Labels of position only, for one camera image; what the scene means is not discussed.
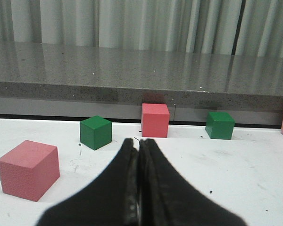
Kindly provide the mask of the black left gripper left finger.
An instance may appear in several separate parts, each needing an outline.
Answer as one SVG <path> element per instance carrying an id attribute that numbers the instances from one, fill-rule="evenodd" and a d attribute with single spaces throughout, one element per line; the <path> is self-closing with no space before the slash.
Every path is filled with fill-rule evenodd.
<path id="1" fill-rule="evenodd" d="M 47 209 L 39 226 L 138 225 L 137 158 L 133 140 L 124 140 L 110 164 L 80 192 Z"/>

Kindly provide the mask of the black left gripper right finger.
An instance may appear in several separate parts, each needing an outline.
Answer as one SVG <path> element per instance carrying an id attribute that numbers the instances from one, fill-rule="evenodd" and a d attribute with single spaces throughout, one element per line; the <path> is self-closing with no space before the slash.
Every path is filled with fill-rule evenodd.
<path id="1" fill-rule="evenodd" d="M 190 185 L 153 139 L 140 141 L 140 214 L 143 226 L 244 226 Z"/>

